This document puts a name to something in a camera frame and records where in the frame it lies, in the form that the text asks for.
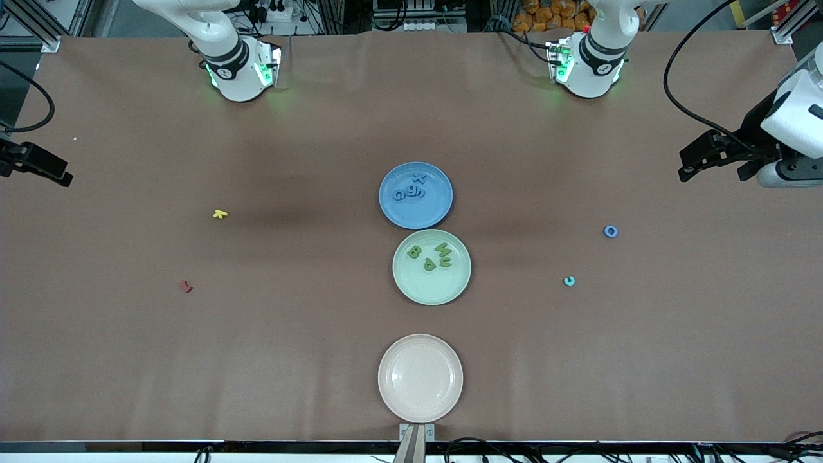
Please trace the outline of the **grey metal bracket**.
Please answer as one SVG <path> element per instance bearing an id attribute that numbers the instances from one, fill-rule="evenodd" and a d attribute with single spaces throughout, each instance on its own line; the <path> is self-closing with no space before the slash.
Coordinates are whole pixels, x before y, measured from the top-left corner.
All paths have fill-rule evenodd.
<path id="1" fill-rule="evenodd" d="M 426 445 L 435 442 L 434 424 L 401 424 L 393 463 L 426 463 Z"/>

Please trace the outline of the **aluminium frame post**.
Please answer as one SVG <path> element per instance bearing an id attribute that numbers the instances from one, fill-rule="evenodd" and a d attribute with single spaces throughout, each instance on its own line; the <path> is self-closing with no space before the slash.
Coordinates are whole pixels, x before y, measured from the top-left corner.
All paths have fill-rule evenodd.
<path id="1" fill-rule="evenodd" d="M 823 0 L 775 0 L 772 6 L 770 31 L 778 45 L 793 44 L 793 34 L 823 14 Z"/>
<path id="2" fill-rule="evenodd" d="M 55 53 L 67 34 L 39 0 L 0 0 L 0 49 Z"/>

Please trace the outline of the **green plate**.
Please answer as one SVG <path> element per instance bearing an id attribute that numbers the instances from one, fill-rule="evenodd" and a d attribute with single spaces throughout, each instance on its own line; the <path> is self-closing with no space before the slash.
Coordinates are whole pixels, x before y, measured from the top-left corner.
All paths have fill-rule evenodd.
<path id="1" fill-rule="evenodd" d="M 449 244 L 452 266 L 439 266 L 441 256 L 435 251 L 440 243 Z M 420 246 L 417 259 L 408 256 L 408 248 Z M 424 259 L 436 263 L 434 271 L 424 270 Z M 412 233 L 397 247 L 393 256 L 393 279 L 401 293 L 421 305 L 444 305 L 457 299 L 471 280 L 471 256 L 467 246 L 452 233 L 440 229 Z"/>

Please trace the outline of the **brown table cover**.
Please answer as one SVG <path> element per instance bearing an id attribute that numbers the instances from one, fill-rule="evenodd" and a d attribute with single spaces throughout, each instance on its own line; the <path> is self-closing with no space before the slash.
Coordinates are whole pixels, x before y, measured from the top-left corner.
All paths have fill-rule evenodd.
<path id="1" fill-rule="evenodd" d="M 680 39 L 639 35 L 582 100 L 497 34 L 299 36 L 245 104 L 185 39 L 64 41 L 26 139 L 73 184 L 0 179 L 0 440 L 394 439 L 378 365 L 415 333 L 464 366 L 440 439 L 823 430 L 823 188 L 679 181 Z M 412 161 L 471 256 L 444 305 L 393 279 L 420 230 L 378 190 Z"/>

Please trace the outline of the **blue plate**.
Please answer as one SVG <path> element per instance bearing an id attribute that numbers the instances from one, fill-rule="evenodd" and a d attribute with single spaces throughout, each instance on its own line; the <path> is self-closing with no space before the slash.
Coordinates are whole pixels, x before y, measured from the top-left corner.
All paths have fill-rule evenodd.
<path id="1" fill-rule="evenodd" d="M 426 184 L 412 181 L 412 174 L 424 172 Z M 393 200 L 393 191 L 415 185 L 426 191 L 424 197 Z M 445 219 L 455 202 L 455 190 L 449 176 L 440 168 L 422 161 L 412 161 L 394 167 L 383 177 L 378 190 L 379 207 L 389 222 L 408 230 L 432 228 Z"/>

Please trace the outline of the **pile of orange objects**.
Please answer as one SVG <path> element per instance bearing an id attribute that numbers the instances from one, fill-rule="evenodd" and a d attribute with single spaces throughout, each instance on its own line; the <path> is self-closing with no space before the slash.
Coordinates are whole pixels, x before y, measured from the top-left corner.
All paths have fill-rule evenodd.
<path id="1" fill-rule="evenodd" d="M 587 0 L 521 0 L 511 29 L 516 33 L 558 28 L 582 32 L 596 16 L 597 10 Z"/>

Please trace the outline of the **pink plate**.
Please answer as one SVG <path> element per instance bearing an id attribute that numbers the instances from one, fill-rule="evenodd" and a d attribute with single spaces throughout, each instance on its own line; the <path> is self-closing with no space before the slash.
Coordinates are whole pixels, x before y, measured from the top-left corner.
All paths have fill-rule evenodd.
<path id="1" fill-rule="evenodd" d="M 464 367 L 457 352 L 429 334 L 410 334 L 391 345 L 378 367 L 386 407 L 408 424 L 433 424 L 458 404 Z"/>

